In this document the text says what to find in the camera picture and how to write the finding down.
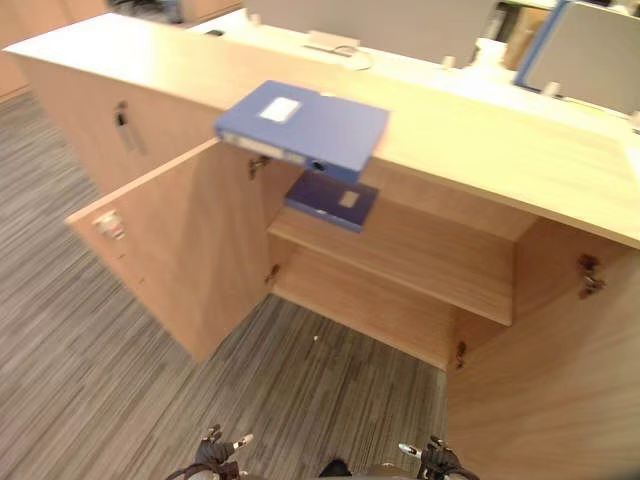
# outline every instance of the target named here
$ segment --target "gray striped carpet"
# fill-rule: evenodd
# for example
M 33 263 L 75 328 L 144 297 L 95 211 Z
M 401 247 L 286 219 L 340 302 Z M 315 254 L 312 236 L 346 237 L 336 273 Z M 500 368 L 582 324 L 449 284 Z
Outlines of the gray striped carpet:
M 31 95 L 0 105 L 0 478 L 161 479 L 214 422 L 274 480 L 415 471 L 444 374 L 276 297 L 194 364 L 63 224 L 96 196 Z

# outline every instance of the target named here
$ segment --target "door handle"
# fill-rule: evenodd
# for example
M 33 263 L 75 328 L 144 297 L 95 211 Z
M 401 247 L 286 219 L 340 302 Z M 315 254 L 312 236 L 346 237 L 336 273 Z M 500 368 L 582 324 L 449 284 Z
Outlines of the door handle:
M 138 135 L 137 130 L 129 120 L 129 113 L 127 109 L 128 105 L 125 101 L 119 102 L 116 105 L 116 108 L 114 109 L 114 123 L 116 124 L 116 129 L 122 139 L 122 143 L 124 143 L 124 146 L 128 151 L 137 151 L 140 155 L 145 155 L 146 149 L 140 139 L 140 135 Z

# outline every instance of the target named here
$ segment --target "gray partition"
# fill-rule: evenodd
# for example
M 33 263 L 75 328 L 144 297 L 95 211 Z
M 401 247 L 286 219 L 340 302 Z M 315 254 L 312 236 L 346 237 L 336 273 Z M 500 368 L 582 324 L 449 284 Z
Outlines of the gray partition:
M 640 110 L 640 19 L 575 2 L 567 5 L 528 68 L 524 83 L 632 113 Z
M 357 38 L 365 47 L 463 67 L 495 0 L 245 0 L 266 25 Z

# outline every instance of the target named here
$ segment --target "open cabinet door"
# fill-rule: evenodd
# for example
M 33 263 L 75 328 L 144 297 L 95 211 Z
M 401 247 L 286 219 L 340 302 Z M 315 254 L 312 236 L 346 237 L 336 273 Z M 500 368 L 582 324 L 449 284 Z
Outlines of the open cabinet door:
M 268 289 L 260 182 L 249 178 L 250 158 L 211 140 L 67 219 L 197 360 Z M 124 236 L 116 239 L 118 219 Z
M 583 254 L 606 287 L 581 299 Z M 450 372 L 449 444 L 483 480 L 639 472 L 640 252 L 541 220 L 516 269 L 514 325 Z

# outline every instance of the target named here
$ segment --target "cabinet lock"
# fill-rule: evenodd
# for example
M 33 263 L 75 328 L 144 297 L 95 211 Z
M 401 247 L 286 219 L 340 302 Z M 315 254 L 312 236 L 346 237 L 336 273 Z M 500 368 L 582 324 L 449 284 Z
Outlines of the cabinet lock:
M 110 210 L 93 221 L 93 225 L 102 235 L 120 240 L 124 237 L 124 225 L 122 219 L 115 210 Z

